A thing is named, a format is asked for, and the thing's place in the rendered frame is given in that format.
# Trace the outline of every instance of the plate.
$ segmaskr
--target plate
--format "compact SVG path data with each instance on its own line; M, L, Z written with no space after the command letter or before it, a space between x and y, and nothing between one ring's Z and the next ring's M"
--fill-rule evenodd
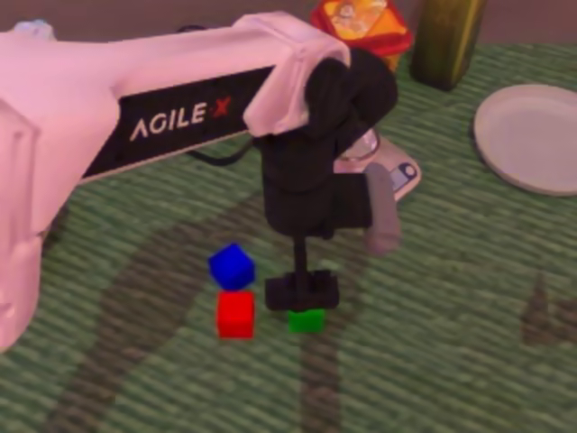
M474 119L485 162L522 189L577 194L577 93L545 85L503 88Z

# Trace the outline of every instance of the table surface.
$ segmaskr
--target table surface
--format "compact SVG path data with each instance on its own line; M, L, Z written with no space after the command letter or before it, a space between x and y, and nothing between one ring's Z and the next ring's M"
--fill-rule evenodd
M577 90L577 46L481 47L452 93L398 72L380 126L421 164L400 205L404 244L313 243L342 306L290 334L262 282L291 265L262 217L259 155L230 169L181 156L79 188L50 240L36 319L0 356L5 433L573 432L577 350L524 345L538 273L577 298L574 198L514 189L483 166L475 107L507 85ZM224 154L238 143L222 143ZM219 341L206 258L241 243L258 264L256 337Z

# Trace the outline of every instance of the red cube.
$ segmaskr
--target red cube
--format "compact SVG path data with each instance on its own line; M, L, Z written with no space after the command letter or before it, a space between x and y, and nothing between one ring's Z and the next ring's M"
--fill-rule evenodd
M247 290L219 292L216 329L221 338L252 338L254 294Z

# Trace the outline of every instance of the robotic arm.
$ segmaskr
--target robotic arm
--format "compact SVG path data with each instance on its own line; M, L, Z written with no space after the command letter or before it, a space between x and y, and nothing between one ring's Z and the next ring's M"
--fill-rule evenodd
M396 92L385 98L384 110L380 104L368 115L367 101L359 102L366 91L354 85L359 74L350 73L352 54L338 40L284 13L246 15L222 29L109 43L34 36L0 33L0 350L32 320L41 232L82 182L248 130L262 152L267 217L295 238L296 252L309 235L375 226L371 181L363 174L334 175L332 164L394 105ZM363 62L376 65L366 56ZM339 104L330 104L335 96ZM324 113L329 106L330 115ZM295 176L301 168L302 176ZM380 179L377 172L373 180ZM308 201L297 198L310 190ZM325 207L310 221L304 214L293 215L292 223L272 216L283 215L287 203L300 207L312 197L334 204L339 191L358 195L348 203L350 211L362 208L352 222L338 222L347 203L338 212ZM297 262L303 258L297 254ZM297 275L302 279L302 272ZM277 290L286 296L276 304L267 295L271 308L298 308L289 285Z

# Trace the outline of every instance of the block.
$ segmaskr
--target block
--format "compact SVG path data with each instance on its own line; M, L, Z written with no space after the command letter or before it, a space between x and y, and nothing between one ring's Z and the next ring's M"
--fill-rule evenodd
M309 309L307 311L289 311L288 329L294 333L321 332L325 328L325 311Z
M254 294L248 290L219 292L216 329L221 338L252 338Z
M254 262L238 244L230 244L210 257L208 268L223 290L242 290L256 280Z

